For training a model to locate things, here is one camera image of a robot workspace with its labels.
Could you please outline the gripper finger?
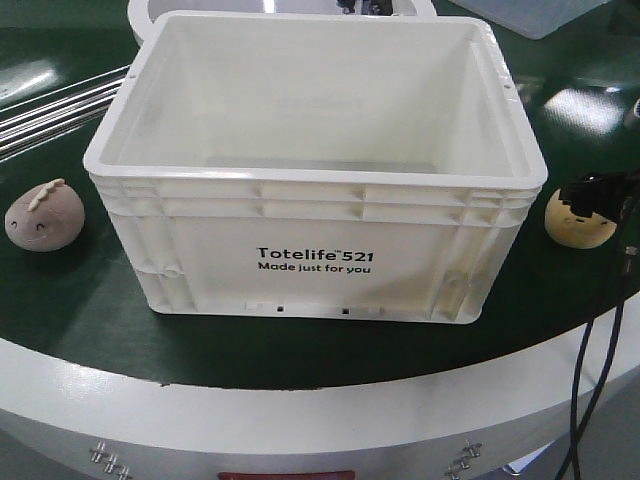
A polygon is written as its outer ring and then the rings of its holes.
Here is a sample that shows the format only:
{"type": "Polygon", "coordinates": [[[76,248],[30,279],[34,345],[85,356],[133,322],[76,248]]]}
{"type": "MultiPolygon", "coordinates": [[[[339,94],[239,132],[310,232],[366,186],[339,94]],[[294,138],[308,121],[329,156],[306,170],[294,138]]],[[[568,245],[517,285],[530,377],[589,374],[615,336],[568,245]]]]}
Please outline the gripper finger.
{"type": "Polygon", "coordinates": [[[639,170],[587,173],[562,186],[559,200],[579,217],[624,220],[639,200],[639,170]]]}

